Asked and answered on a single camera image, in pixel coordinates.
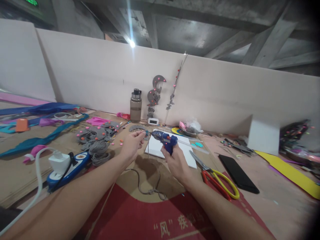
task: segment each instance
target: gray rope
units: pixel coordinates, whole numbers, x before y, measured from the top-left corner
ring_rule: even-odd
[[[159,173],[158,182],[157,182],[156,186],[155,186],[153,189],[150,189],[150,190],[147,191],[147,192],[143,192],[143,191],[141,190],[141,188],[140,188],[140,174],[139,174],[139,172],[138,172],[137,170],[133,169],[133,168],[126,169],[125,171],[128,171],[128,170],[135,171],[135,172],[138,174],[138,189],[139,189],[139,191],[140,191],[142,194],[144,194],[144,195],[151,195],[151,194],[154,194],[154,193],[158,193],[159,198],[160,198],[162,201],[164,201],[164,200],[167,199],[167,196],[166,196],[164,193],[159,192],[159,191],[156,189],[156,188],[158,187],[158,185],[159,185],[159,182],[160,182],[160,171],[159,171],[158,168],[157,168],[158,173]]]
[[[92,164],[96,167],[101,166],[105,162],[109,161],[111,154],[107,153],[109,143],[104,141],[94,142],[89,148],[89,154],[92,156]]]

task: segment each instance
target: ceiling light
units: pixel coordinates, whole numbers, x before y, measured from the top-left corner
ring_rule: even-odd
[[[131,39],[129,40],[129,44],[132,48],[134,48],[136,46],[136,44],[134,43],[134,41],[132,41]]]

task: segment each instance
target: gray crescent prop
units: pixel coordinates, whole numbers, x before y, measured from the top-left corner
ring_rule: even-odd
[[[161,83],[161,82],[167,82],[163,76],[157,75],[153,78],[152,85],[154,89],[150,90],[147,94],[147,98],[149,101],[149,104],[147,104],[147,106],[153,107],[158,104],[160,100],[161,88],[157,88],[157,85],[158,83]]]

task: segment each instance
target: hand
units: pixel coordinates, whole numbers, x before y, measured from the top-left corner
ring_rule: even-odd
[[[184,187],[186,187],[190,180],[193,179],[193,176],[181,148],[178,146],[178,144],[173,146],[172,156],[170,156],[170,153],[168,153],[164,146],[161,148],[161,152],[168,163],[168,167],[172,175]]]
[[[129,166],[137,157],[138,149],[144,144],[145,131],[136,131],[125,137],[120,154],[128,160]]]

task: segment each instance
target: yellow scissors handle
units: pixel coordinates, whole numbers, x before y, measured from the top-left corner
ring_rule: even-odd
[[[230,195],[230,197],[232,197],[233,199],[239,199],[240,198],[240,194],[239,194],[239,191],[237,189],[237,187],[233,184],[233,182],[231,182],[231,180],[229,178],[227,178],[225,175],[223,175],[221,172],[218,172],[214,169],[211,169],[212,170],[212,175],[218,180],[219,184],[221,185],[221,187]],[[228,183],[229,185],[232,187],[233,191],[234,191],[234,194],[233,195],[227,188],[226,186],[221,182],[221,180],[218,178],[217,174],[219,176],[221,176],[222,178],[224,178]]]

